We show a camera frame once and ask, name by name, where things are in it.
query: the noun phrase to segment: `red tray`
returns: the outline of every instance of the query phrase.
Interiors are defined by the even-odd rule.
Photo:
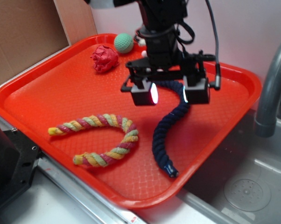
[[[166,151],[180,176],[169,178],[152,154],[158,122],[179,103],[171,90],[159,89],[156,106],[133,104],[120,87],[128,75],[125,62],[141,58],[144,48],[120,55],[120,65],[98,74],[90,59],[99,45],[113,48],[115,35],[96,35],[69,47],[0,88],[0,115],[35,141],[41,149],[89,186],[117,205],[146,208],[175,195],[217,145],[258,99],[259,79],[251,72],[222,64],[222,89],[211,90],[208,105],[192,105],[169,131]],[[205,64],[210,80],[214,65]],[[139,144],[124,159],[106,168],[86,168],[72,162],[75,154],[110,151],[123,139],[117,128],[80,131],[50,137],[48,128],[97,114],[131,119],[139,130]]]

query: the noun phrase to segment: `gray faucet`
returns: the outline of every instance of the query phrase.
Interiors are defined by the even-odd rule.
[[[254,118],[255,134],[270,137],[274,134],[277,117],[281,119],[281,44],[268,70]]]

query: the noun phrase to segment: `stainless steel sink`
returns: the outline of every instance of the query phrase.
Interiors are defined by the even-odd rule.
[[[281,224],[281,120],[257,137],[249,111],[184,189],[241,224]]]

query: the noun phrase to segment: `red crumpled toy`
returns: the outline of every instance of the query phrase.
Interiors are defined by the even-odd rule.
[[[113,49],[100,45],[92,54],[91,58],[94,60],[94,69],[97,72],[105,72],[111,69],[112,67],[116,67],[119,62],[119,55]]]

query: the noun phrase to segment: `rope toy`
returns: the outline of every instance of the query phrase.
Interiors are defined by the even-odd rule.
[[[169,177],[178,177],[179,172],[174,167],[172,160],[169,159],[165,151],[165,138],[169,129],[189,111],[190,105],[184,100],[184,86],[178,81],[159,81],[156,85],[166,87],[176,92],[180,97],[179,105],[168,115],[164,116],[158,123],[153,134],[152,151],[158,166],[165,171]]]
[[[48,133],[49,135],[65,135],[80,130],[90,129],[92,127],[104,126],[121,128],[125,133],[122,142],[110,152],[105,152],[103,154],[84,153],[75,155],[73,162],[75,165],[84,164],[93,167],[106,167],[123,159],[124,156],[130,152],[130,149],[136,145],[136,142],[139,139],[137,136],[139,132],[136,130],[136,125],[131,120],[114,114],[92,115],[90,117],[63,123],[57,127],[51,127],[48,129]]]

